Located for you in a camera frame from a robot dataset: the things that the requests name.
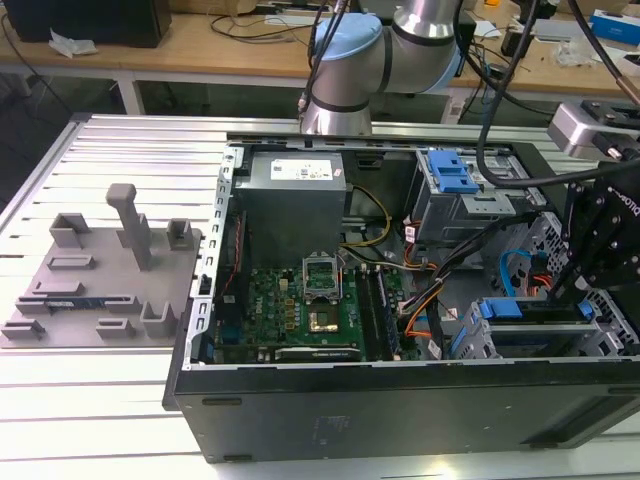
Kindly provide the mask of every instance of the cable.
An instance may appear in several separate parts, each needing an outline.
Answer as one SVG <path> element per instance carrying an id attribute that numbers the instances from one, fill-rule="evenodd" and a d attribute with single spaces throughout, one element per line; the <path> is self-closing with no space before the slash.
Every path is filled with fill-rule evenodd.
<path id="1" fill-rule="evenodd" d="M 587 40 L 589 40 L 589 43 L 591 44 L 593 49 L 602 59 L 602 63 L 604 63 L 611 75 L 613 75 L 613 78 L 616 80 L 616 84 L 635 105 L 640 105 L 640 91 L 633 84 L 633 82 L 631 82 L 631 80 L 629 80 L 625 75 L 622 74 L 622 72 L 620 72 L 616 64 L 613 63 L 613 60 L 611 60 L 611 57 L 609 57 L 607 51 L 598 41 L 591 28 L 589 28 L 589 24 L 584 19 L 582 11 L 580 10 L 580 7 L 578 6 L 576 0 L 569 0 L 569 7 L 573 12 L 573 16 L 576 17 L 576 21 L 578 22 L 580 29 L 587 37 Z"/>
<path id="2" fill-rule="evenodd" d="M 480 54 L 478 52 L 476 52 L 476 55 L 478 55 L 478 59 L 480 59 Z M 471 105 L 473 105 L 473 102 L 475 102 L 478 93 L 480 93 L 480 90 L 482 89 L 482 85 L 484 84 L 484 79 L 482 77 L 480 77 L 480 82 L 478 83 L 478 86 L 476 87 L 475 91 L 473 92 L 473 96 L 471 97 L 471 100 L 469 100 L 467 102 L 467 104 L 464 106 L 462 113 L 460 114 L 460 120 L 459 122 L 462 122 L 462 120 L 464 119 L 465 115 L 471 110 Z"/>
<path id="3" fill-rule="evenodd" d="M 484 80 L 484 82 L 487 83 L 493 90 L 497 90 L 498 84 L 491 77 L 489 77 L 484 72 L 484 70 L 478 66 L 478 64 L 476 62 L 473 61 L 473 58 L 471 57 L 471 54 L 469 53 L 469 49 L 466 48 L 465 45 L 464 45 L 464 40 L 462 39 L 462 34 L 460 33 L 460 12 L 462 11 L 463 1 L 464 0 L 459 0 L 458 8 L 456 8 L 456 11 L 455 11 L 455 14 L 454 14 L 453 26 L 454 26 L 454 36 L 455 36 L 456 43 L 458 44 L 458 48 L 460 49 L 461 52 L 466 52 L 465 53 L 465 58 L 467 60 L 467 63 L 476 72 L 476 74 L 480 78 L 482 78 Z M 529 110 L 530 112 L 539 113 L 541 115 L 547 115 L 547 116 L 550 116 L 550 117 L 552 117 L 555 114 L 555 112 L 550 112 L 548 110 L 539 109 L 539 108 L 533 107 L 531 105 L 528 105 L 528 104 L 526 104 L 524 102 L 521 102 L 520 100 L 518 100 L 514 96 L 510 95 L 509 93 L 505 93 L 504 94 L 504 98 L 508 102 L 511 102 L 514 105 L 517 105 L 518 107 L 523 108 L 525 110 Z"/>
<path id="4" fill-rule="evenodd" d="M 410 243 L 409 246 L 407 247 L 407 249 L 404 251 L 404 264 L 407 267 L 412 267 L 412 268 L 422 268 L 423 265 L 421 263 L 411 263 L 411 261 L 409 260 L 409 254 L 411 253 L 411 250 L 413 250 L 413 247 L 415 246 L 415 243 Z M 436 268 L 438 268 L 438 266 L 435 263 L 427 263 L 426 265 L 426 269 L 428 270 L 435 270 Z"/>
<path id="5" fill-rule="evenodd" d="M 58 102 L 60 102 L 60 105 L 62 105 L 64 107 L 64 109 L 67 111 L 67 113 L 69 115 L 71 115 L 73 113 L 73 111 L 69 108 L 69 106 L 67 105 L 67 103 L 62 100 L 62 98 L 60 98 L 60 95 L 58 95 L 55 90 L 47 84 L 47 82 L 44 81 L 44 78 L 42 78 L 42 76 L 36 72 L 36 70 L 31 66 L 31 64 L 29 62 L 27 62 L 27 60 L 22 56 L 22 54 L 20 53 L 20 51 L 17 49 L 17 47 L 15 46 L 15 44 L 13 43 L 13 40 L 11 40 L 11 36 L 9 36 L 9 34 L 7 33 L 7 27 L 5 25 L 5 20 L 9 18 L 8 14 L 4 14 L 2 16 L 2 19 L 0 20 L 0 23 L 2 23 L 2 32 L 4 33 L 5 38 L 7 39 L 7 41 L 9 42 L 9 45 L 11 46 L 11 49 L 14 51 L 14 53 L 18 56 L 18 58 L 20 59 L 20 61 L 22 63 L 24 63 L 24 65 L 31 70 L 31 73 L 33 73 L 33 75 L 38 79 L 39 82 L 42 82 L 47 90 L 49 90 L 51 92 L 51 95 L 53 95 L 55 97 L 56 100 L 58 100 Z"/>
<path id="6" fill-rule="evenodd" d="M 548 278 L 542 277 L 540 275 L 534 275 L 533 279 L 539 281 L 540 283 L 542 283 L 548 289 L 551 289 L 551 281 L 549 281 Z"/>
<path id="7" fill-rule="evenodd" d="M 247 15 L 251 15 L 250 13 L 248 14 L 240 14 L 238 16 L 247 16 Z M 233 23 L 233 25 L 229 28 L 229 30 L 227 30 L 226 32 L 224 30 L 220 30 L 219 28 L 216 27 L 216 24 L 218 22 L 220 22 L 220 20 L 223 20 L 225 18 L 229 18 L 231 19 L 231 22 Z M 284 20 L 280 20 L 282 23 L 284 23 L 285 25 L 287 25 L 287 23 Z M 235 35 L 233 33 L 230 33 L 231 29 L 233 29 L 233 27 L 250 27 L 251 25 L 255 25 L 257 23 L 264 23 L 264 20 L 258 20 L 256 22 L 250 23 L 248 25 L 238 25 L 237 23 L 235 23 L 235 20 L 232 16 L 230 15 L 220 15 L 218 16 L 218 18 L 216 18 L 215 20 L 212 20 L 211 23 L 209 24 L 209 26 L 211 27 L 211 30 L 214 31 L 215 33 L 225 36 L 227 38 L 231 38 L 233 40 L 238 40 L 238 41 L 249 41 L 251 43 L 253 40 L 264 40 L 264 43 L 272 43 L 270 41 L 276 40 L 276 41 L 282 41 L 282 39 L 278 39 L 278 38 L 274 38 L 277 37 L 278 35 L 282 35 L 283 33 L 291 33 L 294 38 L 299 41 L 300 43 L 302 43 L 303 45 L 307 46 L 306 43 L 304 43 L 302 40 L 300 40 L 298 37 L 296 37 L 295 33 L 293 33 L 295 30 L 300 30 L 303 28 L 309 28 L 309 25 L 301 25 L 301 26 L 297 26 L 297 27 L 289 27 L 289 28 L 285 28 L 283 30 L 278 30 L 275 32 L 268 32 L 268 33 L 262 33 L 262 34 L 258 34 L 258 35 Z"/>
<path id="8" fill-rule="evenodd" d="M 456 248 L 454 248 L 451 253 L 447 256 L 447 258 L 440 264 L 440 266 L 436 269 L 436 271 L 432 275 L 432 283 L 427 287 L 426 290 L 419 293 L 418 295 L 410 298 L 403 305 L 402 310 L 411 309 L 412 305 L 420 304 L 423 302 L 423 299 L 431 295 L 434 289 L 439 288 L 439 285 L 442 285 L 444 280 L 451 274 L 452 270 L 458 266 L 460 263 L 464 261 L 469 255 L 480 250 L 482 247 L 486 245 L 485 237 L 489 235 L 495 234 L 497 231 L 506 228 L 512 225 L 518 225 L 521 223 L 530 224 L 533 222 L 542 212 L 541 211 L 533 211 L 526 212 L 521 215 L 516 215 L 514 217 L 503 218 L 500 220 L 496 220 L 493 223 L 487 225 L 484 229 L 480 230 L 478 233 L 474 234 L 467 240 L 461 242 Z M 436 341 L 436 344 L 442 351 L 444 350 L 444 333 L 442 332 L 442 326 L 440 325 L 440 318 L 437 312 L 437 303 L 435 304 L 435 312 L 430 311 L 427 312 L 427 316 L 430 319 L 429 325 L 431 328 L 431 333 Z M 418 307 L 418 311 L 429 306 L 429 302 L 424 302 Z"/>
<path id="9" fill-rule="evenodd" d="M 216 298 L 213 299 L 214 302 L 217 302 L 217 301 L 222 299 L 222 297 L 224 296 L 225 292 L 229 288 L 229 285 L 231 285 L 231 282 L 233 281 L 233 278 L 238 273 L 238 266 L 240 265 L 240 230 L 241 230 L 241 227 L 242 227 L 242 221 L 240 220 L 240 217 L 238 216 L 236 218 L 236 241 L 235 241 L 236 255 L 235 255 L 235 260 L 234 260 L 234 264 L 233 264 L 233 270 L 231 271 L 231 275 L 229 275 L 229 279 L 227 280 L 227 283 L 224 284 L 224 288 L 220 291 L 220 293 L 218 295 L 216 295 Z"/>
<path id="10" fill-rule="evenodd" d="M 322 16 L 328 2 L 329 0 L 323 0 L 322 4 L 320 4 L 320 7 L 316 12 L 316 16 L 313 19 L 313 24 L 311 25 L 311 35 L 309 36 L 309 44 L 307 45 L 307 62 L 309 63 L 310 69 L 313 69 L 313 51 L 316 48 L 316 32 L 318 31 L 318 24 L 320 23 L 320 17 Z"/>
<path id="11" fill-rule="evenodd" d="M 372 265 L 387 266 L 387 267 L 397 268 L 399 270 L 406 270 L 406 271 L 409 271 L 409 272 L 419 272 L 419 271 L 421 271 L 419 268 L 406 267 L 404 265 L 400 265 L 399 263 L 378 262 L 377 260 L 373 260 L 371 258 L 367 258 L 367 257 L 359 254 L 358 252 L 356 252 L 355 250 L 353 250 L 352 248 L 349 248 L 349 247 L 344 247 L 343 246 L 342 249 L 345 252 L 347 252 L 349 255 L 351 255 L 353 258 L 355 258 L 356 260 L 358 260 L 359 262 L 362 262 L 362 263 L 370 263 Z"/>
<path id="12" fill-rule="evenodd" d="M 349 0 L 342 0 L 342 3 L 340 4 L 340 10 L 338 11 L 337 16 L 335 11 L 331 16 L 331 20 L 329 21 L 329 25 L 327 27 L 327 33 L 323 38 L 323 42 L 322 42 L 322 45 L 320 46 L 320 50 L 316 55 L 316 60 L 313 62 L 313 68 L 311 69 L 311 74 L 307 79 L 307 84 L 305 86 L 304 93 L 303 93 L 304 104 L 300 110 L 301 114 L 305 113 L 309 108 L 309 104 L 311 102 L 311 93 L 313 90 L 313 84 L 316 81 L 316 77 L 318 75 L 318 69 L 320 68 L 320 63 L 322 63 L 324 54 L 329 48 L 329 45 L 333 40 L 333 36 L 336 34 L 336 32 L 338 31 L 338 28 L 340 27 L 340 22 L 342 22 L 342 17 L 344 17 L 344 13 L 347 10 L 348 4 L 349 4 Z"/>
<path id="13" fill-rule="evenodd" d="M 362 240 L 363 240 L 364 242 L 368 242 L 368 241 L 369 241 L 369 238 L 367 237 L 367 232 L 366 232 L 366 230 L 361 230 L 361 231 L 360 231 L 360 235 L 362 235 Z M 382 252 L 378 249 L 378 247 L 376 247 L 375 245 L 371 245 L 371 246 L 369 246 L 368 248 L 370 248 L 370 249 L 371 249 L 371 251 L 372 251 L 373 253 L 375 253 L 375 254 L 376 254 L 376 256 L 378 257 L 378 259 L 379 259 L 379 260 L 381 260 L 381 261 L 383 261 L 383 262 L 385 262 L 385 261 L 387 260 L 387 257 L 385 257 L 385 256 L 382 254 Z"/>
<path id="14" fill-rule="evenodd" d="M 638 152 L 629 152 L 628 161 L 623 163 L 618 163 L 615 165 L 609 165 L 602 168 L 594 168 L 591 170 L 584 170 L 582 172 L 573 172 L 573 173 L 565 173 L 561 175 L 556 175 L 554 177 L 547 178 L 526 178 L 526 179 L 506 179 L 497 176 L 487 167 L 485 161 L 485 153 L 484 149 L 487 145 L 487 138 L 489 136 L 489 131 L 491 130 L 491 124 L 493 119 L 495 118 L 496 112 L 498 111 L 498 106 L 500 105 L 500 101 L 505 95 L 506 89 L 513 78 L 513 74 L 515 69 L 518 66 L 518 62 L 524 56 L 524 52 L 526 49 L 526 38 L 528 38 L 531 30 L 533 29 L 533 25 L 535 24 L 535 10 L 537 5 L 540 3 L 540 0 L 533 0 L 533 6 L 531 8 L 531 12 L 529 14 L 529 18 L 527 19 L 527 23 L 525 24 L 524 31 L 520 43 L 516 48 L 516 52 L 513 55 L 513 61 L 509 65 L 507 72 L 505 74 L 504 80 L 500 83 L 498 90 L 496 90 L 496 96 L 491 104 L 491 109 L 489 111 L 489 115 L 485 119 L 482 125 L 482 130 L 480 132 L 480 137 L 478 138 L 478 146 L 476 150 L 476 160 L 478 163 L 478 169 L 480 173 L 493 185 L 501 188 L 512 188 L 512 189 L 522 189 L 522 188 L 532 188 L 532 187 L 545 187 L 550 185 L 559 185 L 570 182 L 578 182 L 582 180 L 590 180 L 593 178 L 604 177 L 607 175 L 618 174 L 626 171 L 630 171 L 640 167 L 640 153 Z"/>
<path id="15" fill-rule="evenodd" d="M 440 304 L 440 306 L 441 306 L 442 308 L 444 308 L 444 309 L 445 309 L 445 311 L 446 311 L 446 312 L 447 312 L 451 317 L 453 317 L 453 318 L 454 318 L 454 319 L 456 319 L 456 320 L 459 320 L 458 315 L 454 315 L 453 310 L 451 310 L 451 309 L 450 309 L 449 307 L 447 307 L 444 303 L 442 303 L 442 302 L 440 301 L 440 299 L 439 299 L 439 298 L 438 298 L 437 300 L 438 300 L 438 303 Z"/>
<path id="16" fill-rule="evenodd" d="M 404 329 L 404 334 L 407 337 L 428 337 L 428 338 L 432 337 L 432 334 L 430 332 L 414 332 L 411 329 L 413 328 L 413 325 L 416 323 L 416 319 L 418 318 L 418 315 L 420 315 L 420 312 L 422 312 L 425 308 L 427 308 L 427 306 L 431 303 L 431 301 L 434 298 L 436 298 L 441 291 L 442 291 L 442 287 L 438 288 L 435 292 L 433 292 L 429 296 L 429 298 L 427 298 L 422 303 L 422 305 L 418 307 L 418 309 L 413 313 L 413 315 L 411 315 L 411 318 L 409 319 L 409 323 L 407 324 L 407 327 Z"/>
<path id="17" fill-rule="evenodd" d="M 515 297 L 516 292 L 511 285 L 511 279 L 509 278 L 509 270 L 507 265 L 507 259 L 510 255 L 522 255 L 523 257 L 531 258 L 533 255 L 525 250 L 508 250 L 500 255 L 500 278 L 504 285 L 504 290 L 507 292 L 508 297 Z"/>
<path id="18" fill-rule="evenodd" d="M 378 245 L 378 244 L 382 243 L 384 240 L 386 240 L 386 238 L 389 236 L 389 232 L 391 232 L 391 216 L 389 216 L 389 212 L 387 212 L 387 209 L 384 207 L 382 202 L 380 202 L 380 200 L 378 200 L 373 195 L 373 193 L 371 193 L 369 190 L 367 190 L 366 188 L 361 187 L 359 185 L 354 185 L 353 189 L 361 191 L 367 197 L 369 197 L 369 199 L 373 203 L 375 203 L 378 207 L 380 207 L 380 210 L 382 210 L 382 214 L 384 215 L 386 225 L 384 227 L 384 230 L 380 234 L 380 236 L 374 238 L 373 240 L 368 240 L 366 242 L 352 242 L 352 243 L 346 242 L 346 243 L 341 243 L 340 246 L 342 246 L 342 247 L 369 247 L 371 245 Z"/>
<path id="19" fill-rule="evenodd" d="M 611 60 L 611 57 L 609 56 L 607 51 L 604 49 L 604 47 L 600 44 L 596 36 L 593 34 L 593 31 L 589 27 L 589 24 L 584 19 L 584 16 L 582 15 L 582 11 L 580 10 L 580 6 L 576 3 L 576 0 L 568 0 L 568 3 L 569 3 L 569 8 L 573 13 L 573 16 L 576 17 L 576 22 L 578 22 L 578 26 L 587 37 L 587 40 L 589 40 L 589 43 L 591 44 L 593 49 L 602 59 L 602 63 L 604 63 L 604 66 L 607 67 L 607 70 L 611 72 L 611 75 L 613 75 L 613 78 L 615 78 L 616 80 L 622 77 L 622 72 L 620 72 L 616 64 L 613 63 L 613 60 Z"/>

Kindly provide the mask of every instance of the black cable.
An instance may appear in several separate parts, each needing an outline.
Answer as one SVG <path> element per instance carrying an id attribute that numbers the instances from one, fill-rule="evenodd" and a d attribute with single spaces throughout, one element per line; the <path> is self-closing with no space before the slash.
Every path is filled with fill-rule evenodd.
<path id="1" fill-rule="evenodd" d="M 493 123 L 493 119 L 495 118 L 496 112 L 498 111 L 498 106 L 500 105 L 500 101 L 504 97 L 504 94 L 513 78 L 513 74 L 515 69 L 518 66 L 518 63 L 524 56 L 524 52 L 526 49 L 526 38 L 531 33 L 533 26 L 536 22 L 535 10 L 540 3 L 540 0 L 533 0 L 533 6 L 531 8 L 531 12 L 533 14 L 529 15 L 527 23 L 525 24 L 524 31 L 522 34 L 522 38 L 516 48 L 516 52 L 513 55 L 513 60 L 507 69 L 504 79 L 500 83 L 498 90 L 496 90 L 496 95 L 491 104 L 491 109 L 489 110 L 489 114 L 487 118 L 483 121 L 482 130 L 480 132 L 480 137 L 478 138 L 478 146 L 476 149 L 476 160 L 478 163 L 478 169 L 480 173 L 493 185 L 501 188 L 513 188 L 513 189 L 522 189 L 522 188 L 533 188 L 533 187 L 545 187 L 550 185 L 559 185 L 570 182 L 579 182 L 583 180 L 590 180 L 594 178 L 605 177 L 608 175 L 619 174 L 622 172 L 634 170 L 640 167 L 640 153 L 638 152 L 629 152 L 631 155 L 627 157 L 627 161 L 623 163 L 618 163 L 615 165 L 609 165 L 602 168 L 594 168 L 591 170 L 584 170 L 582 172 L 574 172 L 574 173 L 565 173 L 562 175 L 556 175 L 554 177 L 547 178 L 524 178 L 524 179 L 507 179 L 497 176 L 487 167 L 485 161 L 485 147 L 487 145 L 487 138 L 489 136 L 489 131 L 491 130 L 491 124 Z"/>
<path id="2" fill-rule="evenodd" d="M 542 211 L 530 211 L 525 212 L 521 215 L 516 215 L 513 217 L 502 218 L 500 220 L 496 220 L 495 222 L 490 223 L 482 230 L 478 231 L 471 237 L 466 240 L 460 242 L 457 247 L 455 247 L 449 255 L 445 258 L 445 260 L 440 264 L 440 266 L 435 270 L 433 276 L 431 277 L 433 281 L 431 285 L 428 285 L 425 290 L 420 292 L 418 295 L 414 297 L 414 300 L 408 302 L 406 307 L 412 305 L 414 303 L 420 303 L 422 299 L 426 298 L 426 294 L 431 291 L 431 288 L 435 285 L 435 280 L 437 278 L 444 278 L 446 275 L 451 273 L 451 271 L 460 265 L 464 261 L 465 258 L 469 257 L 471 254 L 477 252 L 482 247 L 484 247 L 486 242 L 486 237 L 490 235 L 494 235 L 499 230 L 505 229 L 507 227 L 513 225 L 520 224 L 531 224 Z"/>
<path id="3" fill-rule="evenodd" d="M 478 58 L 480 58 L 480 54 L 477 51 L 476 51 L 476 55 L 478 55 Z M 482 89 L 483 84 L 484 84 L 484 80 L 482 79 L 482 77 L 480 77 L 480 82 L 478 83 L 478 86 L 473 92 L 473 96 L 462 109 L 462 112 L 460 113 L 460 119 L 458 120 L 458 122 L 462 122 L 462 120 L 464 120 L 465 115 L 471 110 L 471 105 L 473 105 L 473 102 L 476 101 L 476 98 L 478 97 L 478 93 L 480 93 L 480 90 Z"/>
<path id="4" fill-rule="evenodd" d="M 340 248 L 342 248 L 343 250 L 349 252 L 351 255 L 353 255 L 355 258 L 357 258 L 358 260 L 360 260 L 363 263 L 372 263 L 374 265 L 378 265 L 378 264 L 380 264 L 382 262 L 383 264 L 388 265 L 390 267 L 393 266 L 393 267 L 400 268 L 400 269 L 405 269 L 405 270 L 407 269 L 407 267 L 405 267 L 404 265 L 400 265 L 399 263 L 392 262 L 390 260 L 387 260 L 386 258 L 384 260 L 380 261 L 380 260 L 374 260 L 373 258 L 365 257 L 361 253 L 356 252 L 352 247 L 341 246 Z"/>
<path id="5" fill-rule="evenodd" d="M 456 8 L 454 19 L 453 19 L 454 35 L 455 35 L 456 43 L 458 44 L 458 48 L 460 49 L 461 52 L 466 52 L 465 53 L 465 58 L 467 60 L 467 63 L 476 72 L 476 74 L 480 78 L 482 78 L 482 80 L 485 83 L 487 83 L 493 90 L 497 90 L 498 89 L 498 84 L 489 75 L 487 75 L 486 72 L 484 70 L 482 70 L 482 68 L 480 68 L 478 66 L 478 64 L 471 57 L 471 54 L 469 53 L 469 49 L 467 49 L 465 47 L 465 45 L 464 45 L 464 40 L 462 39 L 462 34 L 460 33 L 460 12 L 462 10 L 463 1 L 464 0 L 460 0 L 460 2 L 458 4 L 458 7 Z M 517 98 L 515 98 L 514 96 L 512 96 L 509 93 L 505 93 L 504 94 L 504 98 L 508 102 L 511 102 L 514 105 L 517 105 L 518 107 L 523 108 L 525 110 L 528 110 L 530 112 L 539 113 L 541 115 L 547 115 L 547 116 L 550 116 L 550 117 L 552 117 L 555 114 L 555 112 L 550 112 L 548 110 L 543 110 L 543 109 L 540 109 L 540 108 L 536 108 L 536 107 L 528 105 L 528 104 L 526 104 L 524 102 L 521 102 L 520 100 L 518 100 Z"/>
<path id="6" fill-rule="evenodd" d="M 318 24 L 320 23 L 320 17 L 324 12 L 325 7 L 329 3 L 329 0 L 323 0 L 320 8 L 316 12 L 316 16 L 313 19 L 313 25 L 311 25 L 311 35 L 309 36 L 309 44 L 307 45 L 307 62 L 309 63 L 309 68 L 313 69 L 313 51 L 316 48 L 316 32 L 318 30 Z"/>
<path id="7" fill-rule="evenodd" d="M 600 56 L 600 59 L 602 60 L 602 63 L 604 63 L 604 66 L 607 67 L 607 70 L 609 70 L 609 72 L 611 72 L 611 75 L 613 75 L 613 78 L 615 78 L 616 80 L 621 78 L 622 73 L 620 72 L 616 64 L 613 63 L 613 60 L 611 60 L 611 57 L 609 56 L 607 51 L 604 49 L 602 44 L 598 41 L 598 39 L 594 35 L 593 31 L 589 27 L 589 24 L 584 19 L 584 16 L 582 15 L 582 11 L 580 10 L 580 7 L 576 3 L 576 0 L 568 0 L 568 2 L 569 2 L 569 8 L 571 8 L 571 12 L 573 13 L 573 16 L 576 17 L 576 22 L 578 22 L 580 29 L 582 30 L 584 35 L 587 37 L 587 40 L 589 40 L 589 43 L 591 44 L 593 49 Z"/>
<path id="8" fill-rule="evenodd" d="M 2 23 L 2 32 L 4 33 L 4 37 L 7 39 L 7 41 L 9 42 L 9 45 L 11 46 L 11 49 L 14 51 L 14 53 L 18 56 L 18 58 L 20 59 L 20 61 L 22 63 L 24 63 L 24 65 L 31 70 L 31 73 L 33 73 L 33 75 L 38 79 L 39 82 L 42 82 L 46 89 L 49 90 L 49 92 L 51 92 L 51 95 L 53 95 L 55 97 L 56 100 L 58 100 L 58 102 L 60 102 L 60 105 L 62 105 L 64 107 L 64 109 L 67 111 L 67 113 L 69 115 L 71 115 L 73 113 L 73 111 L 69 108 L 69 105 L 67 105 L 67 103 L 62 100 L 62 98 L 60 98 L 60 95 L 58 95 L 55 90 L 51 87 L 51 85 L 49 85 L 44 78 L 42 78 L 42 75 L 40 75 L 38 72 L 36 72 L 35 68 L 33 68 L 31 66 L 31 64 L 29 62 L 27 62 L 27 59 L 24 58 L 22 56 L 22 54 L 20 53 L 20 51 L 16 48 L 15 44 L 13 43 L 13 40 L 11 40 L 11 37 L 9 36 L 9 33 L 7 32 L 7 27 L 5 25 L 5 20 L 9 18 L 8 14 L 4 14 L 2 16 L 2 19 L 0 20 L 0 23 Z"/>
<path id="9" fill-rule="evenodd" d="M 322 45 L 320 46 L 320 50 L 316 55 L 316 60 L 313 62 L 313 68 L 311 69 L 311 74 L 307 79 L 307 85 L 305 86 L 304 96 L 305 96 L 305 104 L 301 110 L 301 113 L 304 113 L 309 108 L 309 104 L 311 103 L 311 92 L 313 90 L 313 84 L 316 81 L 316 77 L 318 75 L 318 69 L 320 68 L 320 63 L 322 63 L 322 59 L 324 54 L 326 53 L 331 41 L 333 40 L 334 35 L 338 31 L 340 27 L 340 22 L 342 22 L 342 17 L 344 17 L 344 13 L 347 10 L 347 5 L 349 4 L 349 0 L 343 0 L 340 5 L 340 11 L 337 14 L 331 16 L 331 21 L 329 22 L 329 26 L 327 27 L 327 33 L 323 39 Z"/>
<path id="10" fill-rule="evenodd" d="M 362 235 L 362 240 L 364 242 L 368 242 L 369 238 L 367 237 L 367 232 L 366 231 L 361 231 L 360 235 Z M 380 261 L 386 262 L 387 261 L 387 257 L 385 257 L 382 252 L 378 249 L 378 247 L 376 245 L 371 245 L 369 247 L 365 247 L 365 248 L 369 248 L 373 251 L 373 253 L 376 254 L 376 256 L 378 257 L 378 259 Z"/>
<path id="11" fill-rule="evenodd" d="M 250 14 L 240 14 L 238 16 L 246 16 L 246 15 L 250 15 Z M 223 20 L 225 18 L 231 18 L 229 15 L 221 15 L 218 18 L 216 18 L 215 20 L 213 20 L 210 24 L 211 30 L 213 30 L 215 33 L 218 33 L 220 35 L 223 35 L 225 37 L 228 38 L 232 38 L 234 40 L 257 40 L 257 39 L 261 39 L 261 38 L 268 38 L 268 37 L 273 37 L 274 35 L 279 35 L 282 33 L 288 33 L 288 32 L 292 32 L 294 30 L 300 30 L 302 28 L 309 28 L 309 25 L 301 25 L 298 27 L 289 27 L 289 28 L 285 28 L 283 30 L 278 30 L 275 32 L 269 32 L 269 33 L 262 33 L 259 35 L 234 35 L 233 33 L 228 33 L 225 32 L 223 30 L 220 30 L 219 28 L 217 28 L 215 25 L 216 23 L 218 23 L 220 20 Z"/>

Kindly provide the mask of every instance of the white paper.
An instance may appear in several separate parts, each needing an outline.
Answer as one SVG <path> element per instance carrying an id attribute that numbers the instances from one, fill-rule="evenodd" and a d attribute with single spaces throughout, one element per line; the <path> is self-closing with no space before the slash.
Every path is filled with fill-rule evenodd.
<path id="1" fill-rule="evenodd" d="M 623 58 L 625 55 L 629 55 L 630 53 L 637 53 L 637 52 L 627 52 L 626 50 L 607 47 L 605 45 L 603 45 L 603 47 L 604 47 L 604 51 L 607 52 L 607 54 L 611 57 L 611 60 L 613 60 L 614 63 L 620 60 L 621 58 Z M 591 58 L 593 58 L 596 62 L 602 62 L 600 55 L 598 55 L 595 51 L 591 55 Z"/>
<path id="2" fill-rule="evenodd" d="M 474 32 L 476 37 L 483 38 L 497 38 L 501 37 L 502 33 L 496 28 L 496 26 L 488 20 L 476 20 L 476 31 Z"/>
<path id="3" fill-rule="evenodd" d="M 56 52 L 64 55 L 67 58 L 73 58 L 74 55 L 90 55 L 92 53 L 98 53 L 93 40 L 73 40 L 71 38 L 58 35 L 53 30 L 51 32 L 51 40 L 49 40 L 49 46 Z"/>

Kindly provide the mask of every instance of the black box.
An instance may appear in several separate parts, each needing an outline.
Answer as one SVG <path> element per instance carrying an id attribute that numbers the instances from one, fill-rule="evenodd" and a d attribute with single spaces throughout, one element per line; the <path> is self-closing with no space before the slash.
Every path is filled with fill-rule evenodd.
<path id="1" fill-rule="evenodd" d="M 96 43 L 157 47 L 171 25 L 169 0 L 5 0 L 23 42 L 46 42 L 49 29 Z"/>
<path id="2" fill-rule="evenodd" d="M 500 51 L 505 57 L 513 57 L 513 54 L 516 53 L 516 48 L 518 48 L 518 44 L 520 43 L 520 39 L 522 38 L 522 32 L 516 32 L 515 30 L 507 30 L 507 33 L 504 36 L 504 41 L 502 42 L 502 47 Z M 533 41 L 533 35 L 529 35 L 527 39 L 527 44 L 524 48 L 524 55 L 526 56 L 529 51 L 529 47 L 531 46 L 531 42 Z"/>

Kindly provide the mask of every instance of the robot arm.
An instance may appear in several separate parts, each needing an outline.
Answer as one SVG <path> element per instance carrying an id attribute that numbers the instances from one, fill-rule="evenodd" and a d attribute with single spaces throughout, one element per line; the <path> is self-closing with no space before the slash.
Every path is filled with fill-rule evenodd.
<path id="1" fill-rule="evenodd" d="M 549 135 L 574 157 L 636 162 L 640 159 L 638 118 L 640 109 L 635 106 L 566 103 L 554 116 Z M 635 172 L 569 184 L 562 229 L 562 239 L 569 245 L 565 275 L 575 271 L 583 285 L 595 288 L 640 282 L 638 232 L 640 183 Z"/>
<path id="2" fill-rule="evenodd" d="M 302 131 L 370 135 L 369 98 L 375 92 L 419 93 L 449 83 L 460 56 L 452 0 L 408 0 L 383 28 L 371 15 L 345 14 L 319 65 Z M 324 22 L 316 44 L 327 34 Z"/>

